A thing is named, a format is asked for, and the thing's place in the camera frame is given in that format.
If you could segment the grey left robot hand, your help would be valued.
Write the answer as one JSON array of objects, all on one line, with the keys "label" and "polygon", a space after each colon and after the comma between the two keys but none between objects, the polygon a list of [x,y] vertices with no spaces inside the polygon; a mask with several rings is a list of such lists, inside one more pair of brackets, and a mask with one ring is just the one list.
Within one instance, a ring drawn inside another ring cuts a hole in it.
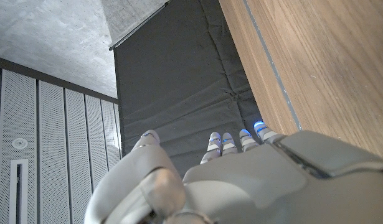
[{"label": "grey left robot hand", "polygon": [[383,223],[383,159],[312,131],[212,133],[180,176],[158,134],[141,135],[99,183],[85,223]]}]

